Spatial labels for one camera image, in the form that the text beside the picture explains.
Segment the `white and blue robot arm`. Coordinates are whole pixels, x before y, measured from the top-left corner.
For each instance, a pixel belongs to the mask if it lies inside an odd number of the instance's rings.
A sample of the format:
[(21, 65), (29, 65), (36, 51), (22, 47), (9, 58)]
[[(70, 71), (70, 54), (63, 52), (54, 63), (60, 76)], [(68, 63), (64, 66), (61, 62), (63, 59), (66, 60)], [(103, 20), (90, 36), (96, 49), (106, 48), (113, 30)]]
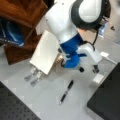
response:
[(91, 67), (93, 72), (99, 71), (102, 57), (94, 44), (82, 39), (79, 31), (98, 28), (104, 8), (105, 0), (63, 0), (45, 14), (49, 28), (59, 42), (63, 68), (83, 72)]

